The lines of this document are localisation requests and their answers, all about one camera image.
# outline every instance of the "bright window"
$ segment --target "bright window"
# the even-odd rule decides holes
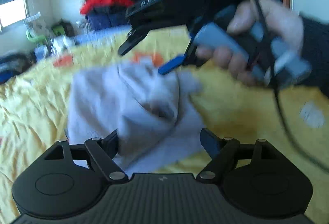
[[[25,0],[14,0],[0,5],[0,27],[7,27],[25,18]]]

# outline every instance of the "yellow blanket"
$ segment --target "yellow blanket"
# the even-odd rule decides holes
[[[17,176],[55,141],[63,138],[67,121],[70,83],[82,68],[104,66],[121,59],[118,47],[125,34],[109,46],[91,44],[73,50],[74,64],[54,68],[53,60],[38,63],[0,86],[0,221],[10,223],[19,215],[11,195]],[[165,60],[184,52],[189,42],[184,28],[151,32],[134,51],[157,52]],[[133,52],[125,58],[131,58]],[[201,69],[190,68],[203,83],[203,91],[191,97],[207,127],[220,137],[234,137],[242,143],[265,138],[289,158],[311,180],[314,193],[306,215],[318,224],[329,222],[329,175],[297,155],[287,142],[279,122],[272,92],[246,88],[208,62]],[[299,113],[313,101],[329,119],[329,100],[315,88],[292,88],[281,93],[292,133],[308,152],[329,165],[329,126],[309,127]],[[159,172],[198,173],[208,162],[205,152],[167,166]]]

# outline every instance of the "black cable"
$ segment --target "black cable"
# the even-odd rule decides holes
[[[258,11],[258,16],[259,16],[259,22],[262,25],[263,31],[264,31],[264,37],[263,37],[263,46],[266,47],[266,52],[268,54],[268,58],[270,60],[271,66],[271,82],[270,85],[274,91],[274,98],[276,101],[276,106],[277,106],[277,110],[279,113],[279,117],[281,120],[281,124],[285,130],[285,134],[286,137],[289,141],[289,143],[291,144],[291,146],[297,151],[297,153],[299,153],[302,157],[304,157],[305,159],[307,159],[308,161],[310,161],[311,163],[313,163],[314,165],[316,165],[319,169],[321,169],[323,172],[325,173],[329,173],[329,167],[327,165],[325,165],[324,163],[322,163],[320,160],[318,160],[317,158],[315,158],[314,156],[312,156],[311,154],[307,153],[298,143],[298,141],[295,139],[295,137],[292,135],[286,118],[283,115],[282,112],[282,108],[281,108],[281,103],[280,103],[280,98],[279,98],[279,86],[276,80],[276,76],[275,76],[275,72],[274,72],[274,64],[275,64],[275,58],[273,56],[272,50],[271,50],[271,41],[270,41],[270,33],[266,24],[266,20],[264,17],[264,14],[262,12],[262,8],[259,4],[259,0],[254,0],[254,2],[256,3],[256,8]]]

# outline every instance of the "white cloth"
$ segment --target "white cloth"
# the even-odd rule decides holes
[[[69,142],[117,129],[116,164],[128,175],[152,172],[201,150],[204,125],[188,98],[199,89],[189,72],[162,76],[149,64],[83,70],[71,86]]]

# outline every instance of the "black sleeve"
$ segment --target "black sleeve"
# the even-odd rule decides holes
[[[312,73],[302,84],[317,86],[329,97],[329,25],[308,18],[303,18],[303,21],[302,58],[311,63]]]

